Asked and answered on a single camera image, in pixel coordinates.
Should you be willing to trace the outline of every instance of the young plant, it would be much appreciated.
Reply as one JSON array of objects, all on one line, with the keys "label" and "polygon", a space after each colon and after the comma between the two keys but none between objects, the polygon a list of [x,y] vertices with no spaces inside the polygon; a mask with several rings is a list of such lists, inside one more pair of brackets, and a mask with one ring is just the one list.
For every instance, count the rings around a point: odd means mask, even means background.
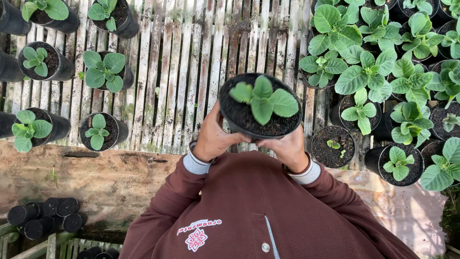
[{"label": "young plant", "polygon": [[326,50],[337,50],[342,57],[347,55],[347,47],[361,45],[362,35],[356,25],[358,21],[358,6],[350,4],[348,8],[336,8],[332,5],[321,5],[312,19],[312,26],[318,30],[319,35],[311,39],[308,52],[317,56]]},{"label": "young plant", "polygon": [[455,114],[448,113],[447,117],[443,119],[443,129],[447,132],[451,132],[456,124],[460,126],[460,117]]},{"label": "young plant", "polygon": [[433,13],[433,7],[426,0],[404,0],[404,2],[402,2],[402,5],[404,9],[412,9],[417,7],[419,11],[425,11],[428,15],[431,15]]},{"label": "young plant", "polygon": [[368,93],[365,88],[358,90],[355,93],[355,106],[345,109],[342,112],[342,119],[347,121],[358,121],[358,127],[363,135],[371,133],[371,124],[369,118],[372,118],[377,113],[377,109],[374,104],[369,102],[366,105],[364,103],[368,100]]},{"label": "young plant", "polygon": [[335,92],[338,94],[353,94],[358,90],[368,86],[374,92],[369,92],[369,99],[377,101],[382,99],[382,96],[390,96],[391,91],[385,85],[385,76],[393,69],[397,55],[394,49],[383,51],[377,60],[369,51],[364,51],[359,46],[351,46],[350,52],[345,57],[349,64],[357,64],[361,62],[361,66],[352,65],[343,72],[337,83],[335,84]]},{"label": "young plant", "polygon": [[99,88],[105,83],[112,93],[120,92],[123,87],[123,79],[115,74],[125,67],[125,55],[109,53],[105,55],[104,62],[102,62],[99,53],[87,50],[83,53],[83,62],[88,69],[85,80],[87,86]]},{"label": "young plant", "polygon": [[239,82],[229,92],[237,102],[251,106],[254,119],[262,126],[268,123],[274,112],[281,117],[291,117],[299,110],[297,100],[284,89],[273,92],[270,80],[265,76],[259,76],[254,84]]},{"label": "young plant", "polygon": [[407,101],[414,101],[420,107],[430,100],[430,91],[426,89],[433,78],[431,73],[425,73],[420,64],[414,65],[411,60],[400,59],[395,62],[393,76],[396,77],[390,85],[396,94],[406,94]]},{"label": "young plant", "polygon": [[85,132],[85,137],[91,137],[91,147],[94,150],[100,150],[104,144],[104,137],[109,135],[109,132],[105,128],[104,116],[100,113],[92,117],[92,128]]},{"label": "young plant", "polygon": [[328,144],[329,147],[332,147],[333,149],[340,148],[340,144],[336,142],[335,140],[328,140],[326,143]]},{"label": "young plant", "polygon": [[361,7],[361,17],[369,25],[359,27],[362,34],[369,34],[364,37],[364,42],[370,42],[372,45],[378,44],[381,51],[395,49],[395,45],[401,44],[401,35],[399,28],[401,24],[397,22],[388,23],[388,6],[385,9],[374,10],[368,7]]},{"label": "young plant", "polygon": [[19,152],[29,152],[32,148],[30,139],[44,138],[51,133],[53,125],[46,120],[35,120],[35,114],[29,110],[22,110],[17,112],[16,118],[21,122],[14,123],[11,127],[16,139],[14,140],[14,147]]},{"label": "young plant", "polygon": [[431,133],[428,129],[433,128],[433,122],[429,120],[430,109],[426,106],[419,108],[416,102],[400,102],[393,107],[391,118],[401,123],[391,131],[391,137],[396,143],[409,145],[413,137],[417,137],[419,147],[425,140],[429,139]]},{"label": "young plant", "polygon": [[23,62],[25,68],[34,68],[37,75],[46,77],[48,75],[48,67],[43,62],[48,57],[48,52],[42,47],[37,48],[35,51],[32,47],[25,47],[23,51],[26,60]]},{"label": "young plant", "polygon": [[458,20],[455,30],[450,30],[446,33],[441,45],[443,47],[450,47],[450,55],[453,59],[460,58],[460,23]]},{"label": "young plant", "polygon": [[409,174],[409,168],[406,165],[413,163],[413,155],[409,155],[406,158],[404,150],[398,147],[391,147],[390,161],[383,165],[383,169],[389,173],[393,173],[393,178],[395,178],[396,181],[402,181]]},{"label": "young plant", "polygon": [[348,65],[342,59],[337,58],[339,52],[330,50],[324,56],[306,56],[300,62],[299,66],[308,73],[314,73],[308,78],[308,83],[312,86],[323,88],[334,74],[341,74]]},{"label": "young plant", "polygon": [[427,191],[442,191],[460,181],[460,138],[449,138],[443,147],[443,155],[432,155],[434,165],[428,166],[420,177],[420,185]]},{"label": "young plant", "polygon": [[427,89],[437,91],[434,98],[447,100],[445,109],[449,108],[453,100],[460,101],[460,61],[445,60],[441,63],[441,73],[429,72],[433,79],[426,86]]},{"label": "young plant", "polygon": [[412,52],[418,59],[424,59],[430,53],[437,56],[437,45],[443,41],[444,36],[438,35],[435,32],[430,32],[431,21],[430,17],[425,11],[419,11],[409,18],[410,33],[406,32],[401,37],[405,43],[402,46],[404,57],[411,59]]},{"label": "young plant", "polygon": [[112,11],[115,9],[117,0],[98,0],[97,3],[93,4],[88,10],[88,17],[91,20],[102,21],[110,18],[106,23],[109,31],[116,30],[115,19],[110,16]]},{"label": "young plant", "polygon": [[69,16],[67,6],[61,0],[29,0],[24,3],[22,16],[28,22],[32,14],[40,9],[53,20],[65,20]]},{"label": "young plant", "polygon": [[451,16],[455,19],[459,18],[460,14],[460,0],[441,0],[441,2],[449,6]]}]

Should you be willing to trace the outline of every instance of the sweatshirt sleeve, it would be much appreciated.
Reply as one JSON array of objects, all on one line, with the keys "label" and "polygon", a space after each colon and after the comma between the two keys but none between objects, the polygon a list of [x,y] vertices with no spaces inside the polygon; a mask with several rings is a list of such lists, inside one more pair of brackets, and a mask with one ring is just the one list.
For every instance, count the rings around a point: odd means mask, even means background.
[{"label": "sweatshirt sleeve", "polygon": [[301,184],[302,187],[353,224],[386,258],[419,258],[375,219],[369,206],[348,184],[335,179],[323,165],[319,166],[319,177],[309,184]]},{"label": "sweatshirt sleeve", "polygon": [[150,206],[131,223],[120,259],[150,259],[159,238],[198,199],[209,164],[195,159],[191,153],[182,157],[150,200]]}]

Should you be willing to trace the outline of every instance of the person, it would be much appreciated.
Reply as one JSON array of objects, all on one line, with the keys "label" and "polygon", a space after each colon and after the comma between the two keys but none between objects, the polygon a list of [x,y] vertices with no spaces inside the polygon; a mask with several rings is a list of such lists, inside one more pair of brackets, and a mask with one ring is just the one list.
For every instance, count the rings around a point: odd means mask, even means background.
[{"label": "person", "polygon": [[217,103],[197,142],[135,219],[121,259],[408,259],[417,257],[369,207],[304,152],[299,126],[259,151],[223,131]]}]

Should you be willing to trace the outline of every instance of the flower logo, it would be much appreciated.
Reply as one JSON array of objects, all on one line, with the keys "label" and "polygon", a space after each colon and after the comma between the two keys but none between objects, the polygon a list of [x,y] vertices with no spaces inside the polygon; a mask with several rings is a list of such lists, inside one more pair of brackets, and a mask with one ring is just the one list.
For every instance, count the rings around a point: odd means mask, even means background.
[{"label": "flower logo", "polygon": [[204,245],[204,241],[207,239],[207,235],[204,234],[204,230],[196,229],[195,232],[189,235],[189,238],[185,240],[185,243],[189,246],[189,250],[196,252],[198,248]]}]

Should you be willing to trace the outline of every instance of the button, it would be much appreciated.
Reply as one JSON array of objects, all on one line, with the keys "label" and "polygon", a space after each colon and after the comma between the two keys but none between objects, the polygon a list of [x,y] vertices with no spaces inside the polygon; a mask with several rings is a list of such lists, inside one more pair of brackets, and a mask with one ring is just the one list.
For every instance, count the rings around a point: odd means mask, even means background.
[{"label": "button", "polygon": [[270,251],[270,246],[267,243],[262,244],[262,251],[268,253]]}]

